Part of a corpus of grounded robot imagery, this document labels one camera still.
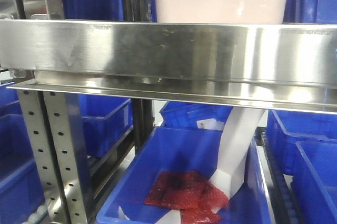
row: label on crate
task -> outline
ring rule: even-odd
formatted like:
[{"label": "label on crate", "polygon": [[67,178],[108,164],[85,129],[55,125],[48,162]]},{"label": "label on crate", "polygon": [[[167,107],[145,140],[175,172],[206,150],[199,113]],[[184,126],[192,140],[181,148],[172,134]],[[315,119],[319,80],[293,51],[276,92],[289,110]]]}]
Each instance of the label on crate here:
[{"label": "label on crate", "polygon": [[198,120],[196,122],[199,129],[218,130],[222,131],[225,123],[217,121],[216,119]]},{"label": "label on crate", "polygon": [[128,125],[128,105],[124,108],[124,126]]}]

